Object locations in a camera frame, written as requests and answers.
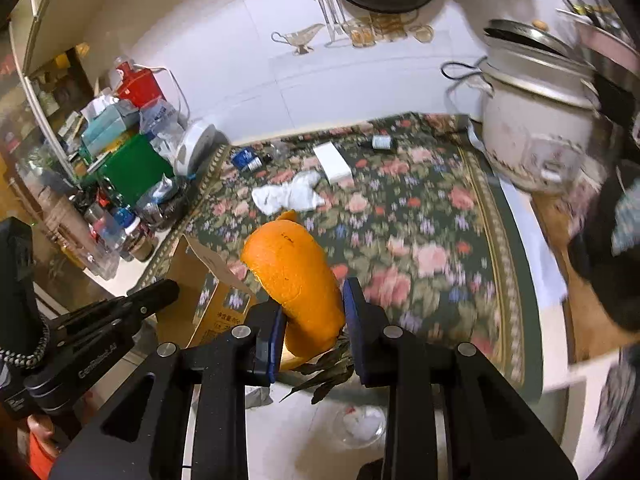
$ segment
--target silver bolt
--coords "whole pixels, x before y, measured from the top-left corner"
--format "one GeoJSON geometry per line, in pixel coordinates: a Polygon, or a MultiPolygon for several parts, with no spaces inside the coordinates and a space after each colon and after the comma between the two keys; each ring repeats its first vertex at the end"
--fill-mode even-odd
{"type": "Polygon", "coordinates": [[[231,329],[231,335],[236,339],[247,337],[251,333],[251,329],[247,325],[238,325],[231,329]]]}
{"type": "Polygon", "coordinates": [[[175,344],[173,344],[173,343],[162,343],[158,347],[158,350],[156,350],[156,352],[158,352],[158,355],[160,357],[169,357],[170,355],[173,355],[176,350],[177,350],[177,347],[175,346],[175,344]]]}
{"type": "Polygon", "coordinates": [[[402,335],[402,329],[396,325],[385,326],[382,333],[389,339],[398,339],[402,335]]]}
{"type": "Polygon", "coordinates": [[[476,355],[476,347],[471,343],[460,343],[458,345],[458,352],[463,356],[471,357],[472,355],[476,355]]]}

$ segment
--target red bottle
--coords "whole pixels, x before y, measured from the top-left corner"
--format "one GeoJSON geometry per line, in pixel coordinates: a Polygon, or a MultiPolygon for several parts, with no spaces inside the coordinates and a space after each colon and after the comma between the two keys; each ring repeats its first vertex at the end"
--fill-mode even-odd
{"type": "Polygon", "coordinates": [[[129,62],[124,61],[116,70],[122,74],[122,83],[116,88],[120,99],[128,99],[138,108],[159,97],[164,99],[153,72],[148,68],[133,70],[129,62]]]}

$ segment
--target white wall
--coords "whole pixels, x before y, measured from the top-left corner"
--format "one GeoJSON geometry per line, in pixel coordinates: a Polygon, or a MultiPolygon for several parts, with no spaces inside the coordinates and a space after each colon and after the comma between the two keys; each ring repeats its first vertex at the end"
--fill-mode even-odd
{"type": "MultiPolygon", "coordinates": [[[[417,20],[434,28],[432,43],[409,35],[365,49],[349,41],[327,48],[324,28],[310,43],[313,52],[293,56],[271,33],[323,23],[313,0],[107,0],[85,32],[90,51],[82,64],[92,82],[121,54],[168,66],[191,118],[205,116],[232,141],[247,140],[407,110],[469,112],[477,91],[461,86],[448,98],[441,63],[482,56],[482,28],[491,18],[540,19],[571,40],[556,7],[561,0],[433,0],[417,20]]],[[[176,104],[168,76],[159,81],[176,104]]]]}

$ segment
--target open cardboard box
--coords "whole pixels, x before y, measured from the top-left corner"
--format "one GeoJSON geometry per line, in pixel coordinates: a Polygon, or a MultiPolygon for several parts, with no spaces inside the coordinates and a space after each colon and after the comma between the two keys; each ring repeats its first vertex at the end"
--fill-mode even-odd
{"type": "MultiPolygon", "coordinates": [[[[170,341],[180,348],[208,343],[218,334],[242,324],[249,308],[257,303],[255,294],[236,278],[220,255],[196,238],[185,235],[180,238],[165,277],[180,286],[180,294],[171,305],[156,313],[160,343],[170,341]],[[218,282],[203,311],[198,304],[209,272],[218,282]],[[248,299],[230,308],[225,306],[225,299],[233,289],[244,292],[248,299]]],[[[303,362],[304,359],[283,348],[280,370],[291,370],[303,362]]]]}

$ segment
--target floral tablecloth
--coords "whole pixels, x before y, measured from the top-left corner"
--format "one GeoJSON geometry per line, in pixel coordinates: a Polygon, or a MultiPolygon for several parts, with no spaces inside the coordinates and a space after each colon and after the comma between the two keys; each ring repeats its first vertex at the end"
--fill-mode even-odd
{"type": "MultiPolygon", "coordinates": [[[[228,163],[231,148],[221,148],[198,203],[138,286],[166,272],[172,248],[186,232],[266,298],[239,261],[245,238],[275,217],[260,212],[251,190],[288,182],[301,170],[321,171],[312,148],[330,140],[353,177],[330,185],[323,176],[316,191],[325,204],[299,219],[325,249],[336,278],[357,276],[366,298],[381,305],[391,322],[429,342],[473,342],[527,400],[537,398],[542,345],[529,266],[498,180],[466,142],[466,120],[407,113],[283,138],[292,147],[288,159],[250,175],[228,163]],[[393,136],[398,152],[360,148],[358,142],[373,133],[393,136]]],[[[239,295],[227,301],[242,309],[239,295]]]]}

